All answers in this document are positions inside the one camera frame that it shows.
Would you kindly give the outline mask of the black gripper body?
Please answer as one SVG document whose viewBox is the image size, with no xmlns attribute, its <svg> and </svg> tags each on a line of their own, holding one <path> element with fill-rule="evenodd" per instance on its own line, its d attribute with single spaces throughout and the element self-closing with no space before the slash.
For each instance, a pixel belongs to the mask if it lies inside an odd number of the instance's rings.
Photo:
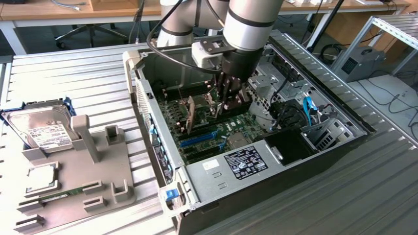
<svg viewBox="0 0 418 235">
<path fill-rule="evenodd" d="M 222 71 L 239 79 L 248 79 L 262 57 L 262 49 L 254 51 L 232 50 L 222 55 Z"/>
</svg>

